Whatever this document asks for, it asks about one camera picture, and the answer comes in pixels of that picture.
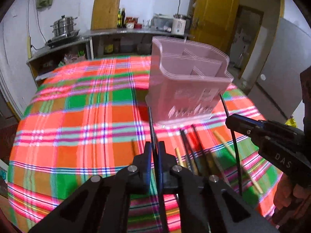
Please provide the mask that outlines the right hand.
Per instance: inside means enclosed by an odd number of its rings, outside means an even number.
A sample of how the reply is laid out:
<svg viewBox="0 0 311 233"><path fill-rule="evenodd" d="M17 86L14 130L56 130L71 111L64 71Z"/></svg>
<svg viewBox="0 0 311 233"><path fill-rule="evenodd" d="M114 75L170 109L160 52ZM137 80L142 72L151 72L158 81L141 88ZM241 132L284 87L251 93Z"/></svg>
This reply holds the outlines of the right hand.
<svg viewBox="0 0 311 233"><path fill-rule="evenodd" d="M304 188L298 184L293 186L289 177L286 174L282 174L273 199L276 208L281 210L284 207L288 207L292 202L291 195L303 200L295 212L296 217L303 216L310 206L310 187Z"/></svg>

